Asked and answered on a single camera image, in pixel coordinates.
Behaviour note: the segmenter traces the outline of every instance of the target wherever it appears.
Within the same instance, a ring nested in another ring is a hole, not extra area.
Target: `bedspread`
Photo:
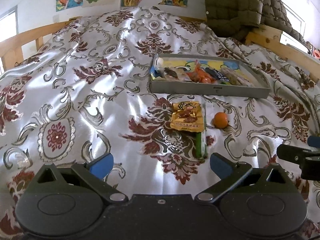
[[[241,60],[270,86],[267,99],[152,94],[155,53]],[[207,123],[227,112],[224,130],[207,128],[208,152],[253,167],[279,162],[308,204],[301,234],[320,233],[320,182],[276,157],[281,143],[308,147],[320,132],[320,89],[298,67],[257,45],[218,38],[205,24],[156,9],[83,17],[55,33],[38,54],[0,77],[0,238],[18,238],[15,204],[39,168],[111,152],[105,181],[127,194],[196,193],[219,181],[195,140],[170,129],[171,103],[198,100]]]

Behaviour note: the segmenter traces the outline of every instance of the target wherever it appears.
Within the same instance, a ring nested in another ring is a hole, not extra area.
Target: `gray box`
[[[245,63],[239,60],[208,57],[199,55],[184,55],[184,54],[158,54],[154,57],[153,66],[156,58],[181,58],[181,59],[203,59],[203,60],[218,60],[237,62],[240,70],[249,78],[255,87],[243,87],[233,85],[216,85],[202,84],[194,82],[175,82],[175,81],[158,81],[152,80],[150,77],[150,91],[159,94],[185,94],[185,95],[215,95],[215,96],[233,96],[233,97],[249,97],[249,98],[267,98],[270,93],[270,88],[267,84],[256,75]]]

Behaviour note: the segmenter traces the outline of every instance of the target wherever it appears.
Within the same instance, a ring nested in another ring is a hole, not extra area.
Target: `orange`
[[[216,113],[214,119],[212,120],[212,124],[219,129],[226,128],[228,125],[228,116],[226,113],[219,112]]]

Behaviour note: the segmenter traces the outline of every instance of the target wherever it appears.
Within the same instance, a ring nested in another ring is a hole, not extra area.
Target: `screw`
[[[213,196],[210,193],[200,193],[197,197],[201,201],[213,200]]]
[[[112,201],[124,201],[125,200],[125,194],[122,194],[122,193],[114,193],[110,196],[110,199]]]

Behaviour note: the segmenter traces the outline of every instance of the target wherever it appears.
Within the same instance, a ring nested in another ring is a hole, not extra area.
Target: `yellow snack package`
[[[185,101],[173,104],[170,127],[178,131],[202,132],[204,120],[201,105],[197,101]]]

